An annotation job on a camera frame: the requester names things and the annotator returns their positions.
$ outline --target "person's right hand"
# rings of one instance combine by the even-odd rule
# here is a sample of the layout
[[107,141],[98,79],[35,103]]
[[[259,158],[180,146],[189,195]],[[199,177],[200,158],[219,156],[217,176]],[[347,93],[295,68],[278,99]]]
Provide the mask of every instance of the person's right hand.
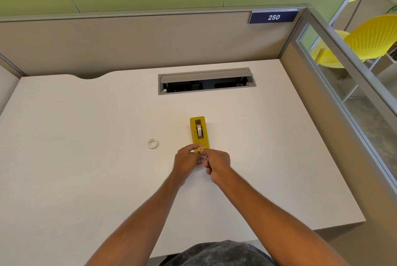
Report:
[[204,148],[200,151],[201,155],[206,155],[204,167],[207,168],[207,174],[211,175],[211,180],[218,183],[222,171],[230,168],[230,156],[227,152]]

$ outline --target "person's left hand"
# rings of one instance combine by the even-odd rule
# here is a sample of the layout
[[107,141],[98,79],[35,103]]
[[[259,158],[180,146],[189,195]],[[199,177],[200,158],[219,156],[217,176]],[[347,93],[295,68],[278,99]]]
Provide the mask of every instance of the person's left hand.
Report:
[[183,185],[194,169],[204,166],[205,156],[200,153],[191,152],[203,144],[191,144],[178,150],[175,155],[174,167],[171,175],[175,177],[180,185]]

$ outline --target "white desk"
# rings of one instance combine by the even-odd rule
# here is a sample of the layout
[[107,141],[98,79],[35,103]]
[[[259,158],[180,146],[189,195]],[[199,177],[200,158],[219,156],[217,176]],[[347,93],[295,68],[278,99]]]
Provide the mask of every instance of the white desk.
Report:
[[[241,67],[256,87],[158,95],[158,74]],[[205,116],[212,148],[310,228],[365,220],[279,60],[28,77],[0,116],[2,263],[84,264],[170,173],[194,116]],[[151,256],[255,238],[200,170]]]

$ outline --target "white tape roll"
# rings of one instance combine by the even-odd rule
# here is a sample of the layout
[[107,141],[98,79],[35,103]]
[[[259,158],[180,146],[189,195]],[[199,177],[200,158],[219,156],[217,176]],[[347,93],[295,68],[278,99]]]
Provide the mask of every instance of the white tape roll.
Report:
[[202,128],[200,124],[197,124],[197,135],[199,138],[202,137]]
[[148,142],[148,147],[149,147],[150,149],[156,148],[157,145],[158,145],[158,142],[157,142],[156,139],[150,139],[149,142]]

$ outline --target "blue sign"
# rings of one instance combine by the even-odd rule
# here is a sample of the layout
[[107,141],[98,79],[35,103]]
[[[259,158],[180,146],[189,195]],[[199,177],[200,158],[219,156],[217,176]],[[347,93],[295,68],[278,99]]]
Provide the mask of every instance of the blue sign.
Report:
[[287,23],[293,22],[299,10],[257,10],[251,12],[249,24],[263,24],[263,23]]

